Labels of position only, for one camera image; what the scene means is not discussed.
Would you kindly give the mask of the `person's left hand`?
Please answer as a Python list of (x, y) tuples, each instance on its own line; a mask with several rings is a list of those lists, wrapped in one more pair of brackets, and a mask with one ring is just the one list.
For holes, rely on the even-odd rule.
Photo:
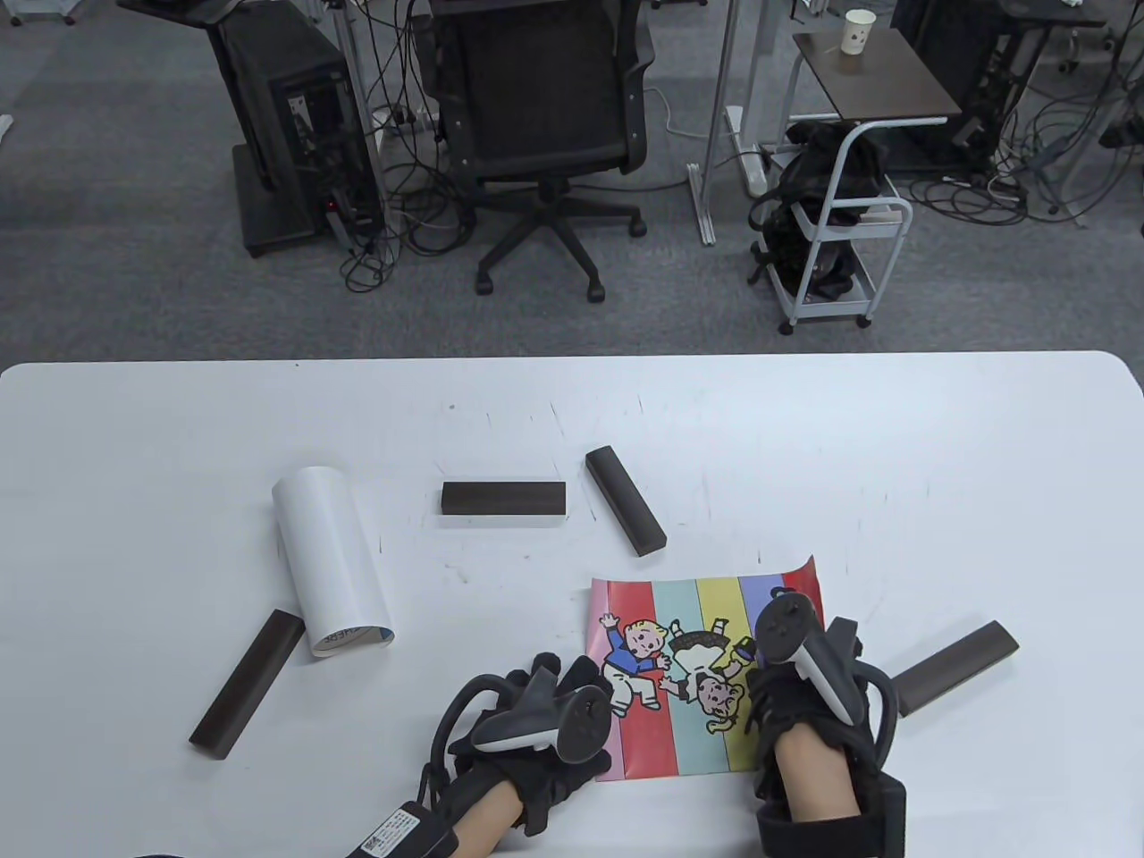
[(529, 837), (543, 833), (554, 807), (611, 769), (611, 696), (587, 656), (563, 667), (543, 652), (529, 670), (469, 681), (434, 732), (424, 771), (430, 807), (454, 824), (508, 784), (522, 804), (516, 826)]

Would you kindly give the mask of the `person's right hand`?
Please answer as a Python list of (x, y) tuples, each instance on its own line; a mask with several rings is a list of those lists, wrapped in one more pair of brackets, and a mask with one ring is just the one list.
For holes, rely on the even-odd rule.
[(824, 625), (812, 601), (786, 590), (755, 623), (748, 726), (757, 731), (755, 795), (797, 824), (874, 816), (892, 740), (892, 698), (871, 726), (875, 673), (861, 662), (857, 625)]

